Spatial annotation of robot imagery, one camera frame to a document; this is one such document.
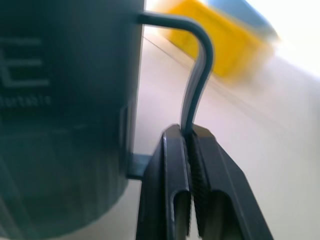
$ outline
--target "mug handle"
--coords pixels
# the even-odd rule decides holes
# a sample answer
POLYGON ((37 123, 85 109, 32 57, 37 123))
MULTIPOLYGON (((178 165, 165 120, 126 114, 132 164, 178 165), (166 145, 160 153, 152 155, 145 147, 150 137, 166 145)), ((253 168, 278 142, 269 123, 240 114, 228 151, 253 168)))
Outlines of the mug handle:
POLYGON ((198 40, 199 53, 184 93, 181 113, 181 132, 187 138, 193 131, 193 121, 198 103, 214 63, 214 48, 211 40, 197 22, 183 16, 144 11, 138 16, 138 23, 186 30, 198 40))

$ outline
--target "mug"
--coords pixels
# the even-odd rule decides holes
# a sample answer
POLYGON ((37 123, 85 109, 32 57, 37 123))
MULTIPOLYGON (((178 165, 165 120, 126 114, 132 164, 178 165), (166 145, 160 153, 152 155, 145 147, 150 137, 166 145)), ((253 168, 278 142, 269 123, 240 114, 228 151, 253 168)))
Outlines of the mug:
POLYGON ((145 12, 143 0, 0 0, 0 237, 69 233, 123 194, 143 24, 199 39, 181 116, 187 135, 213 63, 197 23, 145 12))

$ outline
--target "yellow object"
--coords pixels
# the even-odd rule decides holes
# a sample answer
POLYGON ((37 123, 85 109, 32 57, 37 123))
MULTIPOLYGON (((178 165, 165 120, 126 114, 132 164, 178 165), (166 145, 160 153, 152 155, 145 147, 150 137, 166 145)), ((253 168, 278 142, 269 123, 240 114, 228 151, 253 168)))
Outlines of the yellow object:
MULTIPOLYGON (((220 77, 231 77, 248 70, 251 72, 273 52, 267 42, 259 39, 245 26, 197 0, 184 0, 166 13, 192 18, 202 25, 214 46, 213 72, 220 77)), ((188 55, 194 59, 197 57, 198 43, 191 33, 173 29, 162 33, 188 55)))

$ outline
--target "dark green mug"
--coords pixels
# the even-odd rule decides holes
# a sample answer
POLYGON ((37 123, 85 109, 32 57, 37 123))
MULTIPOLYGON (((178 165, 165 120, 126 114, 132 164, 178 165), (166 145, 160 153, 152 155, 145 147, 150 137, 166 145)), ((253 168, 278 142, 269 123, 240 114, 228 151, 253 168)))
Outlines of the dark green mug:
POLYGON ((0 0, 0 237, 69 233, 124 192, 142 24, 201 43, 181 117, 187 134, 213 63, 198 24, 144 12, 143 0, 0 0))

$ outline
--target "yellow box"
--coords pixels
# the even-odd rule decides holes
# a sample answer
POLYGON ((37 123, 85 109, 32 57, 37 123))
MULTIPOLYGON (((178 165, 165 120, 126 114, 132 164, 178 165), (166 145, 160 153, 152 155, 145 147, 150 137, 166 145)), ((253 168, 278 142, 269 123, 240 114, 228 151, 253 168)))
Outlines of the yellow box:
MULTIPOLYGON (((184 0, 166 13, 192 18, 202 25, 215 50, 213 72, 220 77, 252 72, 273 53, 268 42, 197 0, 184 0)), ((198 43, 191 33, 170 29, 162 34, 194 59, 197 57, 198 43)))

